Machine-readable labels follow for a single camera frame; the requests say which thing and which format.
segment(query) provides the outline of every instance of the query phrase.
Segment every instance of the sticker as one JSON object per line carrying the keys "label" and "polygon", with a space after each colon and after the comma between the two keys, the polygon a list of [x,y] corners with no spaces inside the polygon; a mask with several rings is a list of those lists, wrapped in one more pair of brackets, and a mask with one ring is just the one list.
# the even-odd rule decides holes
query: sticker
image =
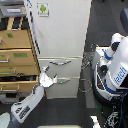
{"label": "sticker", "polygon": [[0,55],[1,57],[6,57],[5,55]]}
{"label": "sticker", "polygon": [[13,69],[13,67],[9,67],[8,69]]}
{"label": "sticker", "polygon": [[28,57],[27,53],[13,53],[15,58]]}
{"label": "sticker", "polygon": [[37,3],[37,10],[38,10],[38,15],[39,16],[44,16],[44,17],[49,16],[49,5],[48,5],[48,3],[38,2]]}
{"label": "sticker", "polygon": [[8,38],[13,38],[12,33],[7,33],[7,35],[8,35]]}

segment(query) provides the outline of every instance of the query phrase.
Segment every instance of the wooden cabinet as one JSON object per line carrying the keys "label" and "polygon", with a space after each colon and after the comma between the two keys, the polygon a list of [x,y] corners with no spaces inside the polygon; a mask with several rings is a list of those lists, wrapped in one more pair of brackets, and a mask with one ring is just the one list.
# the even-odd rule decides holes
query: wooden cabinet
{"label": "wooden cabinet", "polygon": [[14,30],[14,18],[9,18],[7,29],[0,31],[0,93],[31,92],[39,81],[30,31],[29,28],[22,30],[22,23],[21,17],[18,29]]}

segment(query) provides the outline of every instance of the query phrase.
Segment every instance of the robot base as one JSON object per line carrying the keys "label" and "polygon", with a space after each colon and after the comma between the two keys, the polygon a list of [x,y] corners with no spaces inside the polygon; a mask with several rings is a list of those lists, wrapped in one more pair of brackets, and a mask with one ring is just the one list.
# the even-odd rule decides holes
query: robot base
{"label": "robot base", "polygon": [[92,75],[92,89],[93,89],[95,98],[99,101],[99,103],[101,105],[109,106],[109,107],[118,105],[119,100],[112,99],[111,101],[108,101],[102,95],[99,94],[99,92],[97,91],[96,86],[95,86],[95,79],[94,79],[93,75]]}

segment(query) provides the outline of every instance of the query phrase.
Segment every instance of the black floor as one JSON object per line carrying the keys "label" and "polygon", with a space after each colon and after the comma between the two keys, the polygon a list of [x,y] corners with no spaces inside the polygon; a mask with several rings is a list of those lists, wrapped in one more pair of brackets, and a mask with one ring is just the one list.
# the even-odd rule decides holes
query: black floor
{"label": "black floor", "polygon": [[[91,44],[93,43],[100,46],[109,46],[111,44],[111,36],[116,32],[124,36],[127,35],[120,22],[120,12],[128,6],[128,1],[105,0],[103,3],[101,1],[92,0],[85,52],[91,51]],[[81,71],[81,78],[84,78],[83,71]],[[82,89],[84,89],[84,84],[84,81],[80,81]],[[106,119],[102,116],[101,109],[87,108],[85,96],[85,93],[79,90],[77,99],[47,100],[43,98],[20,127],[79,125],[82,128],[92,128],[93,122],[90,116],[96,115],[103,128]],[[10,112],[10,107],[11,105],[0,104],[0,114],[6,111]]]}

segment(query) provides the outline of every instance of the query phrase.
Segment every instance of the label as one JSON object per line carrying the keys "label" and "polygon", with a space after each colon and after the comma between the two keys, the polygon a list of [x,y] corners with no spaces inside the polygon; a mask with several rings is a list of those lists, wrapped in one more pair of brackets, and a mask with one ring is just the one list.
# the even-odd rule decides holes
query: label
{"label": "label", "polygon": [[0,55],[1,57],[6,57],[5,55]]}
{"label": "label", "polygon": [[8,13],[20,13],[20,9],[7,9]]}
{"label": "label", "polygon": [[12,67],[9,67],[8,69],[13,69]]}
{"label": "label", "polygon": [[13,38],[12,33],[7,33],[8,38]]}
{"label": "label", "polygon": [[27,53],[13,53],[15,58],[28,57]]}
{"label": "label", "polygon": [[113,77],[113,80],[115,81],[117,86],[121,85],[126,75],[127,75],[127,70],[123,66],[119,66],[118,70],[116,71]]}

